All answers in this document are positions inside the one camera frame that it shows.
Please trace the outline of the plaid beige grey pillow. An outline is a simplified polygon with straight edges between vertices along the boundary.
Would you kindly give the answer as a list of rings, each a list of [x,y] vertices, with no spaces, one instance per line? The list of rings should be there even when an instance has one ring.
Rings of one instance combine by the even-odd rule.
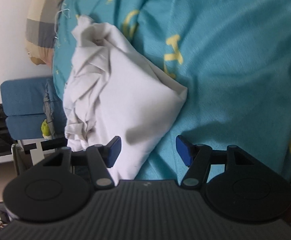
[[[26,22],[26,50],[35,65],[52,66],[56,15],[63,0],[31,0]]]

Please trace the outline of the grey cloth on blue furniture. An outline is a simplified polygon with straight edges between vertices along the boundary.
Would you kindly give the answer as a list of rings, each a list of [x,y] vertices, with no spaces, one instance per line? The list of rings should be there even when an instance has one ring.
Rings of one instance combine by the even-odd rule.
[[[52,79],[47,79],[43,97],[43,112],[48,122],[60,123],[62,117],[62,101],[58,97]]]

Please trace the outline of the black chair frame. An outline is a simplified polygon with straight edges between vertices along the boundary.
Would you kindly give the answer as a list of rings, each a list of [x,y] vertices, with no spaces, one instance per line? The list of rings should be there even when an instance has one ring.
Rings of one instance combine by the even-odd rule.
[[[11,146],[16,174],[21,175],[63,146],[67,146],[67,139],[64,137],[53,140],[18,140]]]

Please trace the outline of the teal bedsheet with yellow prints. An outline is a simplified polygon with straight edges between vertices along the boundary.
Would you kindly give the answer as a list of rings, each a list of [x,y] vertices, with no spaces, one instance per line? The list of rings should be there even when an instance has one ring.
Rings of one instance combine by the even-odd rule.
[[[187,89],[135,178],[180,180],[182,135],[217,150],[237,145],[291,184],[291,0],[64,0],[53,57],[62,100],[82,15],[114,25]]]

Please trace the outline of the yellow green plush toy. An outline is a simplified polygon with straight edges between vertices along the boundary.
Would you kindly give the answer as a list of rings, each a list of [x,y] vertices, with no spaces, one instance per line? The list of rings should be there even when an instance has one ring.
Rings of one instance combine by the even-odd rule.
[[[50,131],[50,128],[46,119],[41,124],[41,132],[42,132],[43,138],[48,139],[48,140],[52,139],[52,133]]]

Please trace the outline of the blue cloth covered furniture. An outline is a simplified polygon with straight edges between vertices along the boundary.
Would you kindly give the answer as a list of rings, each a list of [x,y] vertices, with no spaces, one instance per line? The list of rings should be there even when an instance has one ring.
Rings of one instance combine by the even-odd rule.
[[[47,117],[43,112],[43,97],[47,79],[32,77],[4,81],[0,85],[5,122],[14,140],[42,138],[41,124]],[[64,110],[60,123],[48,122],[55,137],[63,137],[66,126]]]

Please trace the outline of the light grey white garment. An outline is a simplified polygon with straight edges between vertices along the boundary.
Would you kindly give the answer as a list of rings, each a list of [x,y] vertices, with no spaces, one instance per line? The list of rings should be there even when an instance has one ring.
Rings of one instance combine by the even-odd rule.
[[[109,23],[78,18],[72,70],[65,84],[65,137],[73,151],[122,141],[109,172],[133,179],[171,129],[187,98],[185,86],[138,53]]]

